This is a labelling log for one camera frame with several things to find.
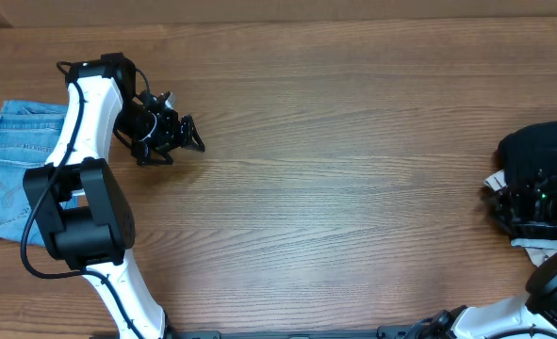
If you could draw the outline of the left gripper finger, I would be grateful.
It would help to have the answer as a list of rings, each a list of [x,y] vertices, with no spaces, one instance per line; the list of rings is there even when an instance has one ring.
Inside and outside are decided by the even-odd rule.
[[[134,143],[134,158],[138,166],[165,166],[173,164],[173,159],[168,153],[159,153],[143,141]]]
[[[200,153],[205,152],[205,144],[198,134],[193,118],[186,115],[180,121],[180,147]]]

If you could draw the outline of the black shorts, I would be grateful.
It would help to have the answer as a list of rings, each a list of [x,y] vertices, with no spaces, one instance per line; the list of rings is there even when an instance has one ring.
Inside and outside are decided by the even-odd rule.
[[[497,148],[508,186],[557,177],[557,121],[526,126],[502,139]]]

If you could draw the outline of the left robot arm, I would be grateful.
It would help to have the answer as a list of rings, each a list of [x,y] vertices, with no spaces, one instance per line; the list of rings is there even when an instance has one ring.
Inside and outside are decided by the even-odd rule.
[[[137,90],[143,72],[122,53],[60,61],[68,111],[52,153],[25,172],[31,207],[20,255],[43,280],[86,279],[98,293],[120,338],[174,338],[164,309],[136,263],[135,219],[107,163],[117,138],[140,166],[172,165],[177,148],[204,152],[190,115],[179,116],[171,92]]]

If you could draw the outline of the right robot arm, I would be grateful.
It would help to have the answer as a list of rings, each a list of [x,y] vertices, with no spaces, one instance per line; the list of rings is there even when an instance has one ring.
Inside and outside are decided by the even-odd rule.
[[[507,186],[483,198],[508,235],[557,238],[557,184]],[[557,338],[557,252],[528,279],[526,293],[484,307],[443,311],[419,338]]]

